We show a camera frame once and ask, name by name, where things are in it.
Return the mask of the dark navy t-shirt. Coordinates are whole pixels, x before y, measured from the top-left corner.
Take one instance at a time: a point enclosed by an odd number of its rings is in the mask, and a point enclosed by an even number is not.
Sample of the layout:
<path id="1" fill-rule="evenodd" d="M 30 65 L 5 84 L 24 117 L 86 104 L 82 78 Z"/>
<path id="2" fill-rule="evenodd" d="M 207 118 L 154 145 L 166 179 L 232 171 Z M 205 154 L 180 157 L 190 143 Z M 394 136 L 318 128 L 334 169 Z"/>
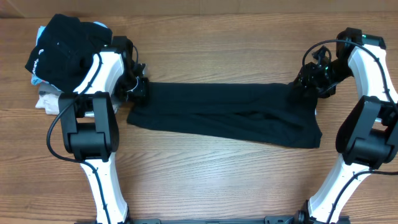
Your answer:
<path id="1" fill-rule="evenodd" d="M 293 148 L 320 147 L 317 96 L 292 83 L 151 83 L 149 101 L 127 123 Z"/>

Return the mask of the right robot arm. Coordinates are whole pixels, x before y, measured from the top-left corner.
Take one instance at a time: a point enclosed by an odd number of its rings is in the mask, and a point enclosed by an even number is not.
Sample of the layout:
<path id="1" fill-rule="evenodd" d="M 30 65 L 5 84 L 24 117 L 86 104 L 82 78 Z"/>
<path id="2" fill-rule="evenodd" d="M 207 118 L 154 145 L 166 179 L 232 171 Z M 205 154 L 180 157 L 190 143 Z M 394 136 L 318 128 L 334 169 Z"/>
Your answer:
<path id="1" fill-rule="evenodd" d="M 293 87 L 315 91 L 319 98 L 335 94 L 337 84 L 355 79 L 358 102 L 336 135 L 337 160 L 317 193 L 292 217 L 267 217 L 271 223 L 349 223 L 340 215 L 358 186 L 397 155 L 397 92 L 386 65 L 382 37 L 346 28 L 333 42 L 332 60 L 326 41 L 308 49 L 315 62 L 302 64 Z"/>

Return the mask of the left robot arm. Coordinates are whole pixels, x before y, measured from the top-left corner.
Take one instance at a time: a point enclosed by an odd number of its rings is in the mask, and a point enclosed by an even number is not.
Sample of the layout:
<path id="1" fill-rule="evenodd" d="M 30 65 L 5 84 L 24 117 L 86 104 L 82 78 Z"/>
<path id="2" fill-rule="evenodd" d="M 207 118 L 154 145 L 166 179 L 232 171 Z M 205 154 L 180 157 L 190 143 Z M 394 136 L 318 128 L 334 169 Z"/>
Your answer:
<path id="1" fill-rule="evenodd" d="M 94 54 L 93 64 L 72 93 L 58 99 L 63 143 L 85 171 L 96 205 L 95 223 L 130 223 L 116 171 L 119 128 L 114 104 L 144 103 L 149 97 L 146 65 L 138 62 L 136 46 L 115 36 Z"/>

